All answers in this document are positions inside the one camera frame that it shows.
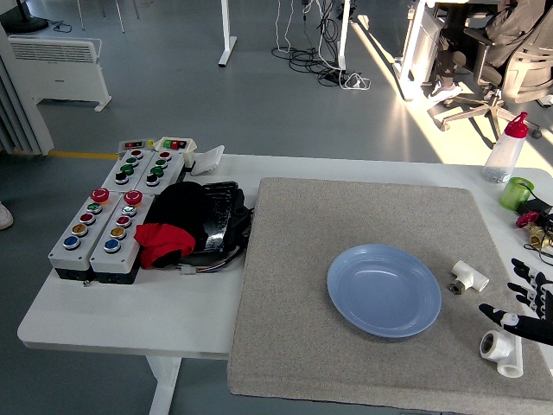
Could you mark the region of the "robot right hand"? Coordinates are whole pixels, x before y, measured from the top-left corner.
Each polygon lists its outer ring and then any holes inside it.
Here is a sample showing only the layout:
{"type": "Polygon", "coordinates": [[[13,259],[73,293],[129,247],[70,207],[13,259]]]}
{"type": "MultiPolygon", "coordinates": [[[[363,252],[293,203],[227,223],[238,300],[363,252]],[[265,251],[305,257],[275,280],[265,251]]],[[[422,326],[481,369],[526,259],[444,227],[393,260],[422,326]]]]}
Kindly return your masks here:
{"type": "Polygon", "coordinates": [[[511,260],[513,270],[530,287],[508,283],[507,287],[517,293],[517,300],[525,304],[536,317],[517,315],[490,304],[481,303],[479,310],[506,332],[534,342],[552,345],[552,281],[541,271],[529,267],[519,259],[511,260]]]}

